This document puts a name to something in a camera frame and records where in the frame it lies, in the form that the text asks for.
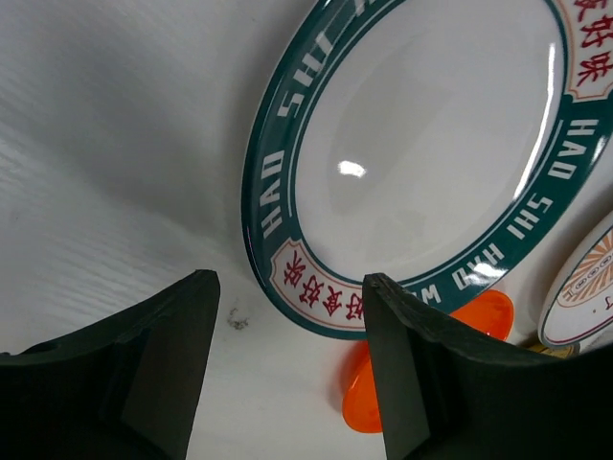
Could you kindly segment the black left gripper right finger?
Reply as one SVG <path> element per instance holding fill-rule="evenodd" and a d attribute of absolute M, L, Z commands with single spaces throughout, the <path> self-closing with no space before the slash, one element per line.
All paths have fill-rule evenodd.
<path fill-rule="evenodd" d="M 390 459 L 608 459 L 612 349 L 568 358 L 480 333 L 387 275 L 362 284 Z"/>

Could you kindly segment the yellow patterned dark-rimmed plate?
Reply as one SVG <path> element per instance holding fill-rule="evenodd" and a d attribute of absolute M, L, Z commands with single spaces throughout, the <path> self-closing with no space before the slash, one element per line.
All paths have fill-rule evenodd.
<path fill-rule="evenodd" d="M 527 349 L 538 354 L 557 357 L 561 359 L 574 357 L 580 353 L 579 344 L 567 345 L 561 348 L 552 348 L 547 345 L 544 345 L 543 343 L 536 342 L 534 344 L 529 345 Z"/>

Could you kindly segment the orange plastic plate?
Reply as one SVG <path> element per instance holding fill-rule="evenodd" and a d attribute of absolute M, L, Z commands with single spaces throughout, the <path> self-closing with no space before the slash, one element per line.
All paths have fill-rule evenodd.
<path fill-rule="evenodd" d="M 505 341 L 512 328 L 514 306 L 502 291 L 489 289 L 451 313 L 455 319 L 483 334 Z M 375 379 L 367 341 L 359 341 L 341 373 L 344 391 L 341 412 L 346 424 L 360 433 L 381 433 Z"/>

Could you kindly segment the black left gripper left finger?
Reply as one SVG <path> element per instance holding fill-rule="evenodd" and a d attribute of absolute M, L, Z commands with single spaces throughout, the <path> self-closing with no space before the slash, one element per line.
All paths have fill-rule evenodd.
<path fill-rule="evenodd" d="M 183 459 L 220 298 L 197 270 L 75 332 L 1 356 L 5 459 Z"/>

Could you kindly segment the white plate orange sunburst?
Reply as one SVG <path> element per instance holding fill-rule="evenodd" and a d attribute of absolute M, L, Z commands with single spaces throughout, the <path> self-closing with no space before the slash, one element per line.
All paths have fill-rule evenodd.
<path fill-rule="evenodd" d="M 612 216 L 580 242 L 547 293 L 538 338 L 550 348 L 576 345 L 612 325 Z"/>

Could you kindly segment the green rimmed white plate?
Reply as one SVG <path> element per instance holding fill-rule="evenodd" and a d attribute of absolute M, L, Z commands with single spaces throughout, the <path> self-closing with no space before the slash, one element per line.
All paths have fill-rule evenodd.
<path fill-rule="evenodd" d="M 323 336 L 364 337 L 369 273 L 453 312 L 543 245 L 611 136 L 608 1 L 319 1 L 246 150 L 251 268 Z"/>

